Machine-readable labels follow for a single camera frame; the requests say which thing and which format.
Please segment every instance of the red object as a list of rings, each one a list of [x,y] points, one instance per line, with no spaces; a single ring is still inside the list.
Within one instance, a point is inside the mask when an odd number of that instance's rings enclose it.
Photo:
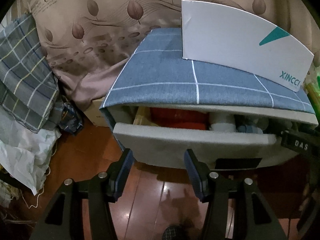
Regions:
[[[198,111],[168,109],[168,108],[150,108],[152,120],[171,120],[175,122],[197,122],[207,123],[209,113],[201,113]]]
[[[152,121],[163,127],[207,130],[208,113],[168,108],[150,108],[150,113]]]

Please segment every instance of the drawer front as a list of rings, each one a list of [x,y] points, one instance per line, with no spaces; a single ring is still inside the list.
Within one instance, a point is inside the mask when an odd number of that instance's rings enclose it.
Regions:
[[[133,151],[137,161],[161,167],[184,169],[183,154],[188,148],[211,169],[215,168],[217,159],[261,158],[257,167],[264,167],[282,163],[296,155],[282,148],[272,134],[222,133],[125,123],[117,123],[113,133]]]

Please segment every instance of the leaf pattern fabric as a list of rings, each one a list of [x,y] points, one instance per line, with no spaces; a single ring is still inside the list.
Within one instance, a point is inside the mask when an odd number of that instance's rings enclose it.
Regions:
[[[254,13],[295,36],[313,53],[320,51],[320,30],[301,0],[202,1]],[[105,96],[151,30],[181,26],[180,0],[19,2],[32,11],[50,68],[82,110]]]

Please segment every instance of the teal triangle logo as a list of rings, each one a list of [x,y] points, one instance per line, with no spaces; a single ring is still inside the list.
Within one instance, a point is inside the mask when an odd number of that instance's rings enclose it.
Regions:
[[[260,41],[259,46],[264,45],[269,42],[272,42],[272,41],[275,41],[275,40],[278,40],[278,39],[281,39],[281,38],[284,38],[289,35],[290,35],[289,33],[287,33],[285,30],[283,30],[277,26],[262,41]]]

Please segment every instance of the fabric storage box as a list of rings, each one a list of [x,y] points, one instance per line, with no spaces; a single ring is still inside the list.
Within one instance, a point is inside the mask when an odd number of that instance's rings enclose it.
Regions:
[[[114,106],[151,106],[264,116],[316,127],[314,111],[297,93],[259,76],[216,64],[182,59],[181,29],[153,30],[139,45],[100,110],[116,139],[139,162],[184,168],[191,148],[211,169],[251,169],[283,163],[297,153],[273,134],[223,133],[133,125],[117,120]]]

